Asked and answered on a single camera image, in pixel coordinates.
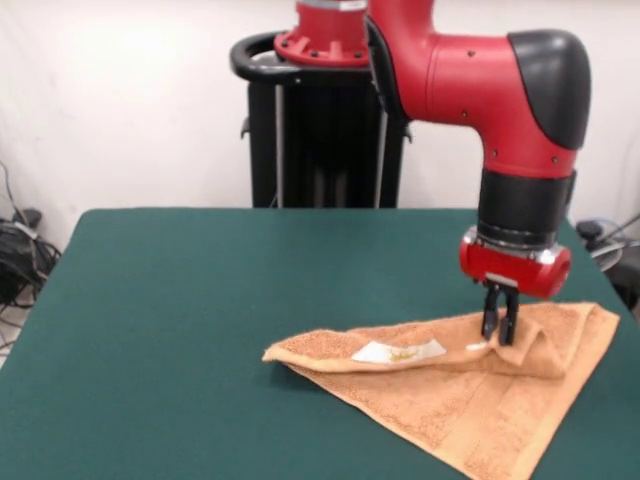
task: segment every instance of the black cylinder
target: black cylinder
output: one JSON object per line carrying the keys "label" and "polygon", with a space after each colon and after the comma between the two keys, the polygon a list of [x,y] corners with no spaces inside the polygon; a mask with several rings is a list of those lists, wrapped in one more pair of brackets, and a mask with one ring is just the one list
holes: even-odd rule
{"label": "black cylinder", "polygon": [[511,248],[550,247],[566,213],[573,178],[527,178],[484,169],[478,234]]}

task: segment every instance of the black handle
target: black handle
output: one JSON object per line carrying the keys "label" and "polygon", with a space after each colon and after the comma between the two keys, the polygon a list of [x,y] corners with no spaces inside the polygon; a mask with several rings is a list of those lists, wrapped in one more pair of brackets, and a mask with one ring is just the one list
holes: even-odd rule
{"label": "black handle", "polygon": [[362,86],[371,83],[368,68],[294,65],[276,55],[253,58],[273,51],[273,41],[280,33],[261,33],[236,43],[231,49],[231,70],[250,82],[274,85]]}
{"label": "black handle", "polygon": [[273,40],[280,32],[261,33],[247,37],[231,49],[231,69],[240,78],[252,82],[286,83],[287,79],[300,71],[290,63],[254,60],[253,57],[273,50]]}

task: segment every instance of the folded towel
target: folded towel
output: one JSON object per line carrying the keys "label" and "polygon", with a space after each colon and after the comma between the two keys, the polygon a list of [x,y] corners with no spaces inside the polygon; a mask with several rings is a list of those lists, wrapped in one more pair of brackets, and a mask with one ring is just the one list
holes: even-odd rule
{"label": "folded towel", "polygon": [[316,330],[272,345],[278,361],[476,479],[529,478],[605,354],[619,317],[598,305],[520,308],[514,344],[482,314]]}

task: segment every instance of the black joint cover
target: black joint cover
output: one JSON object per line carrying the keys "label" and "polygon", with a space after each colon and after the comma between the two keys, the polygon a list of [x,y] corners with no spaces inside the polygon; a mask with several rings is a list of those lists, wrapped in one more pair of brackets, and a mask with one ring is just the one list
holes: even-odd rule
{"label": "black joint cover", "polygon": [[591,71],[582,42],[562,30],[511,33],[509,41],[536,122],[555,144],[582,147],[591,104]]}

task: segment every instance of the green tablecloth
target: green tablecloth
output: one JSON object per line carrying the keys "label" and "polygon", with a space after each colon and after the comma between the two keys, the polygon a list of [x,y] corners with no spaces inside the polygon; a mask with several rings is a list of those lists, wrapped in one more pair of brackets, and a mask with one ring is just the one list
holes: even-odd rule
{"label": "green tablecloth", "polygon": [[[0,371],[0,478],[418,479],[455,470],[287,368],[305,330],[481,308],[471,211],[85,215]],[[561,301],[622,315],[536,478],[640,478],[640,334],[567,226]]]}

